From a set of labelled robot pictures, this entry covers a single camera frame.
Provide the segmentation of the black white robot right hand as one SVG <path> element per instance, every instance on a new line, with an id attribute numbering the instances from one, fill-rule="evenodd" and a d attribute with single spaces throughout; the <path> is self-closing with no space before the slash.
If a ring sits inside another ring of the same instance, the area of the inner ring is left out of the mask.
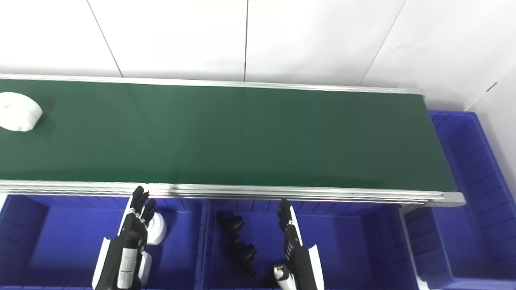
<path id="1" fill-rule="evenodd" d="M 282 290 L 324 290 L 325 282 L 317 245 L 306 248 L 294 207 L 280 200 L 277 211 L 284 233 L 286 262 L 273 266 L 273 275 Z"/>

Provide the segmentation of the black white robot left hand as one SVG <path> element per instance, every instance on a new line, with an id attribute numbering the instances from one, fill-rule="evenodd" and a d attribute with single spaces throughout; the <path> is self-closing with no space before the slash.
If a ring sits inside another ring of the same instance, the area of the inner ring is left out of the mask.
<path id="1" fill-rule="evenodd" d="M 94 290 L 140 290 L 144 283 L 143 253 L 148 241 L 148 226 L 153 218 L 156 200 L 138 186 L 130 196 L 118 234 L 104 238 L 98 254 L 92 288 Z"/>

